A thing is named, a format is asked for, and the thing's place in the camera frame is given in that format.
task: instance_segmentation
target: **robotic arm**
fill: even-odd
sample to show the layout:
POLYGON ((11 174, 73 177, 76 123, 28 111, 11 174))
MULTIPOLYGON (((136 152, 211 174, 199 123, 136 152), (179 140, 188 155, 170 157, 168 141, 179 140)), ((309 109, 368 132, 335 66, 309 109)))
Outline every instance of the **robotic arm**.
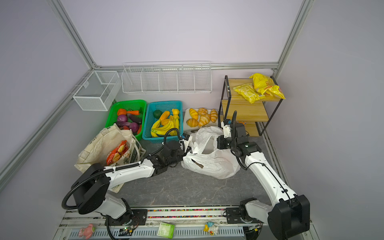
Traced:
MULTIPOLYGON (((241 219, 268 222, 279 240, 308 231, 310 205, 307 198, 304 195, 297 196, 269 165, 259 146, 248 141, 244 125, 236 123, 236 111, 232 121, 226 119, 221 124, 224 135, 217 139, 218 149, 231 149, 240 166, 256 175, 272 203, 267 205, 255 198, 241 201, 238 210, 241 219)), ((164 136, 163 147, 140 162, 115 167, 93 164, 72 185, 63 199, 62 207, 66 210, 78 209, 79 214, 99 212, 107 217, 107 226, 130 224, 134 216, 126 200, 118 199, 107 191, 124 182, 159 175, 168 167, 175 166, 190 151, 190 147, 185 147, 190 138, 187 134, 180 136, 178 129, 173 128, 164 136), (167 142, 166 136, 173 130, 177 131, 179 141, 167 142), (71 195, 74 196, 75 206, 67 205, 71 195)))

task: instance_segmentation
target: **white tray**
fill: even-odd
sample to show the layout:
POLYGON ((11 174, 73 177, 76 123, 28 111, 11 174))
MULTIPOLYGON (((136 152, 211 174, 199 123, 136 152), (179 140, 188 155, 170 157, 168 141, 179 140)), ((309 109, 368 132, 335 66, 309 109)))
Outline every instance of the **white tray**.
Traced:
MULTIPOLYGON (((189 109, 190 108, 188 108, 185 111, 184 122, 183 122, 183 131, 191 131, 191 130, 199 129, 199 126, 197 126, 197 127, 188 126, 187 121, 192 118, 191 115, 189 114, 189 109)), ((212 109, 207 109, 208 114, 211 114, 211 110, 212 109)))

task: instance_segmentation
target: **green round fruit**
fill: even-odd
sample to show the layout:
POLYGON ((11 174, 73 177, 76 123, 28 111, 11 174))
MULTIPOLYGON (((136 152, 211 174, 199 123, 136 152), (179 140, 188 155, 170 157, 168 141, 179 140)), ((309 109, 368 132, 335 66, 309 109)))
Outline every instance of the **green round fruit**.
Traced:
POLYGON ((154 116, 156 119, 159 119, 159 118, 161 117, 162 114, 163 114, 163 112, 160 111, 160 110, 155 110, 155 111, 153 112, 153 116, 154 116))

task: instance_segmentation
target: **black metal shelf frame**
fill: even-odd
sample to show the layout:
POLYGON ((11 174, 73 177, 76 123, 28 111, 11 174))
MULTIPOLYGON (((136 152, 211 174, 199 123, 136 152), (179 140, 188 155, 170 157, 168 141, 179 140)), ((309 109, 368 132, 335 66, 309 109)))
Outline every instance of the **black metal shelf frame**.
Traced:
MULTIPOLYGON (((273 82, 277 85, 275 78, 273 76, 271 76, 271 78, 272 78, 273 82)), ((223 107, 224 92, 227 92, 227 98, 228 98, 227 109, 225 110, 225 112, 224 112, 224 108, 223 108, 223 117, 224 117, 224 119, 226 119, 227 115, 228 115, 229 105, 230 105, 231 98, 232 98, 231 89, 229 87, 229 80, 228 80, 228 76, 227 75, 224 78, 223 92, 221 93, 220 107, 218 109, 218 120, 219 120, 219 123, 221 123, 220 115, 221 115, 221 108, 223 107)), ((273 113, 271 114, 271 117, 268 119, 268 122, 265 124, 264 128, 261 131, 260 131, 259 126, 257 125, 257 122, 255 122, 255 125, 256 125, 256 128, 257 128, 257 132, 259 133, 259 136, 263 135, 265 129, 267 128, 267 126, 271 122, 273 116, 275 115, 275 113, 276 113, 277 109, 279 108, 279 106, 280 106, 282 101, 283 101, 283 99, 280 99, 280 101, 278 102, 277 106, 275 107, 273 113)))

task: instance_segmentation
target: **metal beam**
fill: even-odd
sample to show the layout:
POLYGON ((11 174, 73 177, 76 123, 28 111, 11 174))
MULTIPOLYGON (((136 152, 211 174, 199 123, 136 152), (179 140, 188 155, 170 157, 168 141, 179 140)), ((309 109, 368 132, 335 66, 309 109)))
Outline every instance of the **metal beam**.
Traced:
POLYGON ((308 13, 311 10, 311 7, 313 5, 314 0, 304 0, 301 4, 299 13, 297 14, 295 23, 293 24, 292 30, 288 36, 287 42, 285 43, 285 46, 283 48, 283 51, 281 52, 280 58, 279 58, 279 65, 277 67, 277 70, 274 72, 273 76, 277 79, 279 76, 279 73, 282 69, 282 67, 285 64, 285 61, 287 60, 289 53, 300 33, 301 28, 304 25, 305 19, 307 18, 308 13))
MULTIPOLYGON (((155 65, 140 65, 140 67, 152 67, 155 65)), ((176 67, 178 65, 156 65, 158 68, 176 67)), ((183 64, 183 66, 200 66, 200 64, 183 64)), ((212 70, 236 70, 236 69, 277 69, 277 62, 267 63, 211 63, 212 70)), ((121 72, 124 66, 100 66, 96 70, 118 71, 121 72)))
POLYGON ((85 44, 83 43, 79 33, 76 31, 76 28, 74 27, 70 17, 68 16, 67 12, 65 11, 62 3, 60 0, 47 0, 48 4, 51 6, 53 12, 55 13, 57 19, 63 26, 65 32, 68 34, 70 39, 72 40, 72 43, 75 45, 76 49, 80 53, 80 55, 83 57, 85 63, 88 65, 89 68, 95 68, 97 67, 97 64, 93 60, 91 54, 88 52, 85 44))
POLYGON ((55 124, 60 120, 61 116, 67 111, 73 101, 73 93, 77 91, 90 74, 91 72, 88 71, 83 78, 81 78, 77 85, 72 89, 71 93, 62 100, 56 109, 51 112, 37 130, 27 139, 23 147, 9 159, 4 167, 0 169, 0 192, 22 167, 49 131, 51 131, 55 124))

